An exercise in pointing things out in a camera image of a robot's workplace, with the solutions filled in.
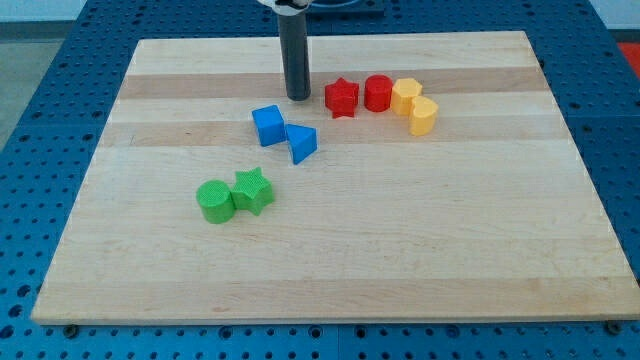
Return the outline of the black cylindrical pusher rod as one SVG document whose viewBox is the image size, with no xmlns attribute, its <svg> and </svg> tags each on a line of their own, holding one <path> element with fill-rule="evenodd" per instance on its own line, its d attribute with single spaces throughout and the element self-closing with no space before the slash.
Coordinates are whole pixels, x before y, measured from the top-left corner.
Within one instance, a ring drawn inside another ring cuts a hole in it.
<svg viewBox="0 0 640 360">
<path fill-rule="evenodd" d="M 311 94 L 306 14 L 279 15 L 278 31 L 287 97 L 304 101 Z"/>
</svg>

